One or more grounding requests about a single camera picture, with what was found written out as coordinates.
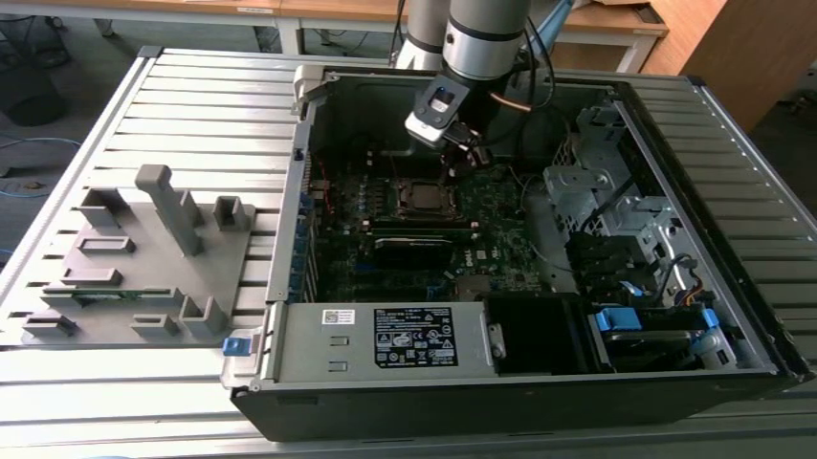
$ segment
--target warning label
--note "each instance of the warning label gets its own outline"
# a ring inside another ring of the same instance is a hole
[[[457,366],[452,308],[375,309],[374,349],[381,368]]]

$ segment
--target barcode sticker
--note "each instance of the barcode sticker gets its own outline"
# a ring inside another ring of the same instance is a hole
[[[273,8],[237,8],[239,12],[254,12],[257,14],[273,14]]]
[[[323,310],[323,325],[354,325],[355,310],[354,309],[325,309]]]

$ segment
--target blue cable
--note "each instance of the blue cable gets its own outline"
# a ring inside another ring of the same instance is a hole
[[[43,198],[51,193],[40,193],[40,194],[16,194],[7,193],[6,191],[0,191],[0,196],[8,196],[10,198]]]
[[[14,140],[14,142],[0,145],[0,149],[6,148],[7,146],[18,145],[23,142],[64,142],[70,143],[76,148],[82,146],[80,142],[72,141],[71,139],[63,139],[60,137],[32,137],[31,139],[22,139],[20,137],[10,136],[8,134],[0,134],[0,136]]]
[[[59,137],[32,137],[31,139],[22,139],[20,137],[10,136],[8,134],[0,134],[0,136],[14,140],[12,142],[8,142],[0,145],[0,150],[12,145],[18,145],[19,143],[24,143],[24,142],[64,142],[64,143],[70,143],[76,148],[82,146],[80,142],[72,141],[71,139],[62,139]],[[0,196],[7,196],[10,198],[43,198],[48,194],[50,193],[18,194],[18,193],[7,193],[6,191],[0,191]]]

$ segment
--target wooden table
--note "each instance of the wooden table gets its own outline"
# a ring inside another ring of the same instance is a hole
[[[303,29],[390,33],[397,1],[0,0],[0,12],[277,27],[283,53],[299,55],[305,50]],[[533,16],[538,17],[537,2]],[[100,21],[98,26],[102,32],[110,32]],[[638,72],[666,31],[665,25],[644,22],[629,7],[589,5],[569,16],[557,39],[554,61],[561,67]]]
[[[283,52],[303,52],[303,29],[391,32],[397,1],[281,0],[277,16]],[[534,1],[532,15],[542,19],[538,6]],[[668,31],[666,25],[645,22],[630,7],[589,5],[570,13],[557,38],[554,62],[560,67],[637,73]]]

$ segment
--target slotted aluminum table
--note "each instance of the slotted aluminum table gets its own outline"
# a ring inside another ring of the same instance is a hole
[[[132,186],[135,172],[145,163],[161,163],[173,167],[173,185],[190,188],[197,202],[213,203],[229,193],[259,209],[233,317],[234,326],[259,324],[295,124],[291,81],[295,68],[310,62],[382,65],[190,50],[146,53],[135,61],[0,275],[0,317],[44,307],[39,286],[60,273],[84,222],[71,210],[82,189],[118,186],[130,200],[145,200]],[[633,85],[749,274],[804,356],[817,361],[817,226],[707,87],[678,77],[562,76]],[[14,327],[0,329],[2,344],[15,344]],[[221,366],[217,349],[10,349],[0,353],[0,457],[382,457],[566,448],[633,457],[755,457],[759,451],[775,454],[781,445],[795,450],[816,443],[817,384],[808,383],[670,426],[277,444],[230,403]]]

